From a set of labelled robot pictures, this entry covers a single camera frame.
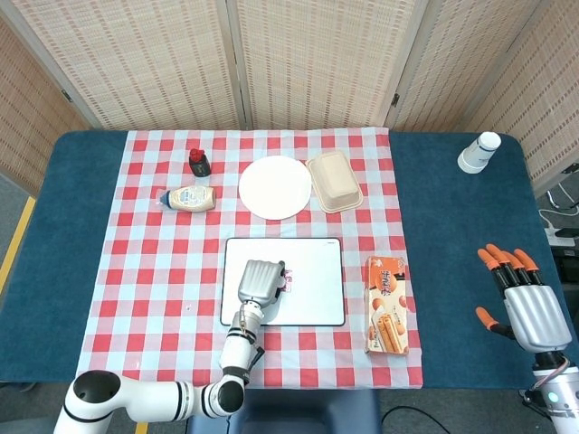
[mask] orange fingertip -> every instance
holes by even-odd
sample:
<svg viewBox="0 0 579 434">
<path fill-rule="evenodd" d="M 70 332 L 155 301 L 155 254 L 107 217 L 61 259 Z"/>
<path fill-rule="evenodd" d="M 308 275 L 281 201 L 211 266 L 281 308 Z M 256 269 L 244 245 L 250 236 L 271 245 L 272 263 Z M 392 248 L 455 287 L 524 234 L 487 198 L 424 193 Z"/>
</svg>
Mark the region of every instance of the orange fingertip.
<svg viewBox="0 0 579 434">
<path fill-rule="evenodd" d="M 490 253 L 488 253 L 486 250 L 479 249 L 477 253 L 479 254 L 479 258 L 485 263 L 488 269 L 493 270 L 498 268 L 498 261 L 490 256 Z"/>
<path fill-rule="evenodd" d="M 489 312 L 487 312 L 487 309 L 485 309 L 484 307 L 481 306 L 477 307 L 476 312 L 480 322 L 485 326 L 487 330 L 490 330 L 492 326 L 498 324 L 498 321 L 492 316 L 490 316 Z"/>
<path fill-rule="evenodd" d="M 518 258 L 512 253 L 503 250 L 503 254 L 508 258 L 508 261 L 513 265 L 514 269 L 523 269 L 525 267 L 523 263 L 518 260 Z"/>
<path fill-rule="evenodd" d="M 521 249 L 515 249 L 515 256 L 521 261 L 527 271 L 539 271 L 536 263 Z"/>
<path fill-rule="evenodd" d="M 492 255 L 501 264 L 507 264 L 508 258 L 503 254 L 503 251 L 494 244 L 487 244 L 487 252 Z"/>
</svg>

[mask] table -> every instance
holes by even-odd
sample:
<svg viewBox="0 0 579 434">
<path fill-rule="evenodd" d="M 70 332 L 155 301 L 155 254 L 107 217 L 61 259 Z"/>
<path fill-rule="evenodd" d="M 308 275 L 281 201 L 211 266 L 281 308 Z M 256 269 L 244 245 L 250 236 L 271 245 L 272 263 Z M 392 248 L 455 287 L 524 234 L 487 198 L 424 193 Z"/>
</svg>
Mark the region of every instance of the table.
<svg viewBox="0 0 579 434">
<path fill-rule="evenodd" d="M 186 158 L 193 148 L 206 152 L 211 176 L 192 176 Z M 349 159 L 364 192 L 358 208 L 327 214 L 314 195 L 295 216 L 266 221 L 240 200 L 239 179 L 253 161 L 282 155 L 303 162 L 334 149 Z M 177 212 L 157 202 L 167 188 L 188 184 L 211 185 L 215 208 Z M 422 387 L 411 280 L 408 354 L 364 353 L 363 266 L 375 254 L 406 261 L 386 128 L 130 131 L 113 196 L 77 373 L 107 370 L 197 386 L 219 381 L 228 331 L 218 317 L 227 240 L 330 237 L 340 243 L 344 325 L 263 327 L 265 355 L 252 386 Z M 278 253 L 295 267 L 287 252 Z"/>
<path fill-rule="evenodd" d="M 55 145 L 0 314 L 5 380 L 64 382 L 74 376 L 126 135 L 73 132 Z M 527 387 L 532 355 L 487 332 L 474 315 L 483 305 L 506 319 L 476 249 L 487 242 L 521 247 L 564 303 L 562 289 L 519 144 L 502 136 L 489 166 L 466 175 L 456 158 L 475 137 L 390 134 L 424 386 Z M 567 353 L 579 360 L 576 340 Z"/>
</svg>

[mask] red and white checkered tablecloth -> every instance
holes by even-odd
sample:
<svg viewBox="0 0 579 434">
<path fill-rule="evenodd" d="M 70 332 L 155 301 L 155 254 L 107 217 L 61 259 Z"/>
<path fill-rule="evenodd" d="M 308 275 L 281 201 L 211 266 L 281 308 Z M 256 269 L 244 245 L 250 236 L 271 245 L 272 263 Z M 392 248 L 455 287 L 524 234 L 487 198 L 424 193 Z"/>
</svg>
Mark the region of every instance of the red and white checkered tablecloth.
<svg viewBox="0 0 579 434">
<path fill-rule="evenodd" d="M 212 174 L 194 178 L 188 150 L 201 147 Z M 364 193 L 354 210 L 326 214 L 309 205 L 281 222 L 251 214 L 239 199 L 243 170 L 258 158 L 306 161 L 342 150 Z M 157 202 L 161 191 L 190 184 L 214 187 L 209 212 L 176 212 Z M 337 237 L 342 244 L 346 324 L 267 326 L 264 357 L 252 386 L 364 388 L 422 386 L 420 339 L 407 280 L 410 353 L 364 353 L 363 267 L 371 255 L 404 257 L 401 214 L 386 128 L 312 131 L 131 131 L 81 349 L 78 373 L 106 369 L 141 380 L 221 378 L 227 327 L 219 322 L 225 242 L 232 237 Z"/>
</svg>

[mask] cookie package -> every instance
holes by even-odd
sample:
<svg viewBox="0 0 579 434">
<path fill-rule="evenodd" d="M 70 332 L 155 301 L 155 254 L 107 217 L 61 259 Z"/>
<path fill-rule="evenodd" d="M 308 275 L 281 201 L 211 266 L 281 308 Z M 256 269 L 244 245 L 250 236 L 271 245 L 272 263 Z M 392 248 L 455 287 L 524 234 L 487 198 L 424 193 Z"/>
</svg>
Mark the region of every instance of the cookie package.
<svg viewBox="0 0 579 434">
<path fill-rule="evenodd" d="M 405 269 L 402 258 L 368 258 L 366 352 L 408 354 Z"/>
</svg>

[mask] yellow floor stripe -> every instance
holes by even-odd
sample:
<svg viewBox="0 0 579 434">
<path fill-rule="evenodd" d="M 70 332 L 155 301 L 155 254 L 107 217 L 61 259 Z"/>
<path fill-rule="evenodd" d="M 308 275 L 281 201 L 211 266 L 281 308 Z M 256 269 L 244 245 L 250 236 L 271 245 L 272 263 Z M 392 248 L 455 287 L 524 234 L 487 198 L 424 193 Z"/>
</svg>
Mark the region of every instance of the yellow floor stripe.
<svg viewBox="0 0 579 434">
<path fill-rule="evenodd" d="M 147 434 L 148 423 L 139 422 L 137 424 L 137 429 L 135 429 L 135 434 Z"/>
<path fill-rule="evenodd" d="M 10 268 L 12 267 L 14 259 L 16 258 L 16 253 L 20 247 L 20 241 L 22 241 L 22 237 L 26 231 L 26 226 L 28 226 L 28 221 L 30 220 L 30 216 L 33 213 L 35 203 L 36 200 L 33 197 L 29 197 L 26 201 L 26 205 L 24 206 L 22 214 L 20 215 L 20 220 L 16 225 L 14 235 L 12 236 L 12 240 L 8 246 L 8 251 L 6 252 L 6 256 L 2 261 L 2 268 L 0 268 L 0 295 L 2 294 L 6 280 L 8 279 Z"/>
</svg>

